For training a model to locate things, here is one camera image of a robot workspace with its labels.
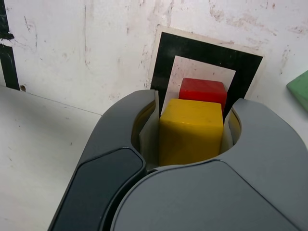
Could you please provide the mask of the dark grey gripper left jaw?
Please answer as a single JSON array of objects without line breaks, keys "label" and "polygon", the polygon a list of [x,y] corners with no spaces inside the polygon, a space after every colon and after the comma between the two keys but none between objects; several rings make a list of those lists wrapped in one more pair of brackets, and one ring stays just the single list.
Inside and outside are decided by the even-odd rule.
[{"label": "dark grey gripper left jaw", "polygon": [[110,230],[121,200],[147,174],[139,134],[157,103],[157,91],[138,90],[116,102],[101,116],[49,230]]}]

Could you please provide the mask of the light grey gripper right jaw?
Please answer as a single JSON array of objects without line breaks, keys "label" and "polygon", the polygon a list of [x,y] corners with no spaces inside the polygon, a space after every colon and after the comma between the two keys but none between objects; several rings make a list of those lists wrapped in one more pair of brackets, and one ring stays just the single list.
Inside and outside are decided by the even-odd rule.
[{"label": "light grey gripper right jaw", "polygon": [[163,167],[120,203],[113,231],[305,231],[308,150],[267,106],[239,99],[236,143],[216,158]]}]

